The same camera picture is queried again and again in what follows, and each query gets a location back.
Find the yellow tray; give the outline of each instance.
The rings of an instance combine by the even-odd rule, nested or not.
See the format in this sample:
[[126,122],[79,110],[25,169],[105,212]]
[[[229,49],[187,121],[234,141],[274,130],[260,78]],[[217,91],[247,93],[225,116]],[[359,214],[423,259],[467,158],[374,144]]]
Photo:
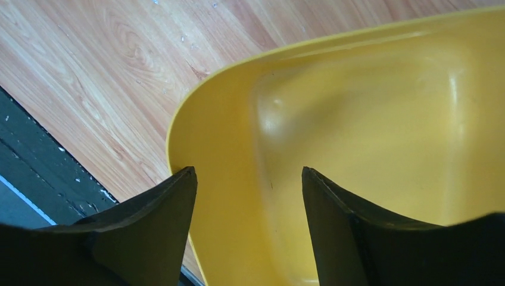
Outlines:
[[210,286],[317,285],[301,192],[310,166],[410,218],[505,210],[505,9],[298,43],[228,67],[167,140],[195,166],[190,238]]

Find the wood grain surface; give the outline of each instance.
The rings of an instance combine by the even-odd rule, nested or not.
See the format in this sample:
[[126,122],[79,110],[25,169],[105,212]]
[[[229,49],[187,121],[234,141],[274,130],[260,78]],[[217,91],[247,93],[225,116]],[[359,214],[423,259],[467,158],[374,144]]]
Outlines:
[[[168,176],[188,91],[251,55],[505,0],[0,0],[0,85],[120,201]],[[190,246],[184,264],[198,277]]]

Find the blue strip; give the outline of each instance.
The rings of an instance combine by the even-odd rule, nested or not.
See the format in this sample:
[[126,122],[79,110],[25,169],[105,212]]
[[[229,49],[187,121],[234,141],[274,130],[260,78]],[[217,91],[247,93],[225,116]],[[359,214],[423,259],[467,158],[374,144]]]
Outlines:
[[54,220],[52,220],[47,214],[45,214],[38,206],[36,206],[32,201],[23,195],[17,188],[15,188],[8,180],[6,180],[2,175],[0,175],[0,182],[4,183],[7,188],[11,189],[20,199],[22,199],[28,206],[30,206],[36,213],[42,216],[50,225],[56,225]]

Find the white speck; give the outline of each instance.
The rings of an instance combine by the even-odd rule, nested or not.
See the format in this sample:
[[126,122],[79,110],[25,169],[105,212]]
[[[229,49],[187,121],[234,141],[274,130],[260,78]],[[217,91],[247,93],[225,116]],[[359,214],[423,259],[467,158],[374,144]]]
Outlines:
[[105,196],[106,196],[109,200],[111,200],[111,201],[112,201],[112,202],[114,202],[114,203],[117,203],[117,201],[116,201],[115,199],[113,199],[113,198],[110,196],[110,194],[109,194],[106,190],[101,189],[100,191],[101,191],[101,192],[103,192],[103,193],[104,193],[104,195],[105,195]]

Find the yellow plastic bin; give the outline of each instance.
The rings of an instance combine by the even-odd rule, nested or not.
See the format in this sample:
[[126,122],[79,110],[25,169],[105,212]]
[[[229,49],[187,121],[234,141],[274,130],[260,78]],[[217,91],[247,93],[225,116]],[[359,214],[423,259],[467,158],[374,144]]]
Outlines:
[[317,285],[311,166],[386,209],[449,225],[505,210],[505,9],[298,43],[182,104],[169,166],[195,166],[190,238],[210,286]]

